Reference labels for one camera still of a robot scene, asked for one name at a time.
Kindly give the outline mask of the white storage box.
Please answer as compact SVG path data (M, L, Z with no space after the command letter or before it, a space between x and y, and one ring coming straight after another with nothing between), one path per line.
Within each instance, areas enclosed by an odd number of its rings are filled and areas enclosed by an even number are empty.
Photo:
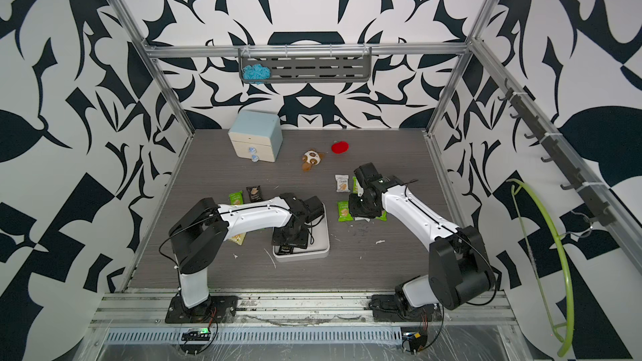
M294 247L293 254L278 256L277 251L280 246L272 247L272 255L277 262L300 262L321 259L329 255L330 240L325 211L326 208L324 208L322 215L314 219L311 225L307 227L308 244L306 248Z

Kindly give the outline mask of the pale yellow cookie packet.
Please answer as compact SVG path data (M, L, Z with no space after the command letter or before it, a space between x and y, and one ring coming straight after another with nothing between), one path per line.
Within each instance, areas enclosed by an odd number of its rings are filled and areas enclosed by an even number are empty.
M235 235L229 239L230 242L234 242L235 244L242 246L246 238L246 233L242 233L239 235Z

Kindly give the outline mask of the black cookie packet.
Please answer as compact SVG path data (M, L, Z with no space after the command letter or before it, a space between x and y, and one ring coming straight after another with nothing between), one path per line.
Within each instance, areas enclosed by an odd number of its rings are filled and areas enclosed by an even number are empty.
M246 190L247 190L248 198L250 202L255 203L255 202L263 201L262 189L260 186L246 187Z
M294 248L291 246L280 246L277 251L278 256L291 255L293 253L294 253Z

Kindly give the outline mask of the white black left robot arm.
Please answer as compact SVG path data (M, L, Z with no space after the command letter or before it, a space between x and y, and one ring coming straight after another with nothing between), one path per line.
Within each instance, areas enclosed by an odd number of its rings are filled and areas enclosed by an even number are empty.
M167 238L183 306L193 309L209 300L207 268L226 240L271 228L275 247L306 249L324 216L324 204L318 197L302 200L293 193L245 205L218 205L211 197L200 200L172 227Z

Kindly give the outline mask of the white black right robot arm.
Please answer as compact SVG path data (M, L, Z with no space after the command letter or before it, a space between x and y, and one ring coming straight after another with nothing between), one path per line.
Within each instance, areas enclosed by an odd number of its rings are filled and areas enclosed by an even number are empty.
M487 291L498 290L478 229L459 227L446 220L412 193L408 182L394 175L381 175L371 163L355 169L354 176L362 192L349 196L349 214L364 218L384 213L393 216L429 253L428 273L396 289L399 309L440 304L454 310Z

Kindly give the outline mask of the red plush heart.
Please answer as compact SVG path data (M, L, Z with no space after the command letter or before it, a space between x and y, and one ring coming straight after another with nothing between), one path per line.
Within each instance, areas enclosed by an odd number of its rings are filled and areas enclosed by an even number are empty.
M337 141L331 145L331 150L334 154L344 154L349 150L349 143L346 141Z

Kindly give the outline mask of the brown white plush toy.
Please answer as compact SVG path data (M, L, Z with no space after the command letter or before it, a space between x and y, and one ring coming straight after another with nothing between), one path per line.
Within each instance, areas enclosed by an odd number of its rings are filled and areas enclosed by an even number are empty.
M325 154L317 150L308 150L303 155L302 170L304 172L312 170L312 168L324 160Z

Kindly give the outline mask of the light blue drawer cabinet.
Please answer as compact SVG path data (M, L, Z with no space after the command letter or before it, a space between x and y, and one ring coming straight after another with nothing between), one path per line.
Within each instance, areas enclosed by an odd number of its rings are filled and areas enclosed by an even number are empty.
M283 143L281 120L277 115L244 110L228 131L239 158L274 163Z

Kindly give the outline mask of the blue crochet item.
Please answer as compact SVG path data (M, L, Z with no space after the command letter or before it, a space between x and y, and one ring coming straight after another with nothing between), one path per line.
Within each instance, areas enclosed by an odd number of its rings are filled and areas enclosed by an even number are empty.
M242 69L242 78L250 84L262 85L272 77L270 68L263 65L247 65Z

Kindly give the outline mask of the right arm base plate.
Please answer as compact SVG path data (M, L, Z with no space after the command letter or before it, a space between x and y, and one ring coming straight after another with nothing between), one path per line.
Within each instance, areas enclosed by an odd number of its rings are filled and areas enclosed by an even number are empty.
M406 300L397 294L373 295L369 302L368 309L372 312L376 322L433 322L441 320L442 317L439 304L427 304L420 308L413 308Z

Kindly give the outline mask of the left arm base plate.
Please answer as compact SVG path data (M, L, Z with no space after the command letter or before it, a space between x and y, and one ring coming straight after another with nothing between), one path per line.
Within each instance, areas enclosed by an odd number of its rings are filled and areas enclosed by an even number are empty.
M165 317L166 324L205 324L211 317L216 323L225 323L236 316L237 296L210 296L202 304L189 309L177 294L170 302Z

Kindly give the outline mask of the grey wall rack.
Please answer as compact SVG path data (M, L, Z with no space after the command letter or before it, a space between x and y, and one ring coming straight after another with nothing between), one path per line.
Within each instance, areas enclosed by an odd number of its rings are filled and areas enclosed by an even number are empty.
M284 45L277 48L242 47L237 50L239 76L247 65L270 68L271 79L265 84L314 84L366 82L372 75L373 55L364 45L339 48Z

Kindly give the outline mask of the black hook rail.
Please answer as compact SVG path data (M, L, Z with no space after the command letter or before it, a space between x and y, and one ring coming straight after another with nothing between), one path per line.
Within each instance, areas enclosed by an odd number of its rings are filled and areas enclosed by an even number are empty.
M548 154L541 161L553 162L565 177L566 182L561 184L560 188L578 194L594 219L602 226L607 227L616 222L615 215L610 210L610 202L604 195L605 183L599 182L589 171L564 135L534 103L529 93L517 92L507 80L504 83L506 94L501 100L509 102L517 112L513 118L522 120L530 129L531 133L525 137L529 140L535 139Z

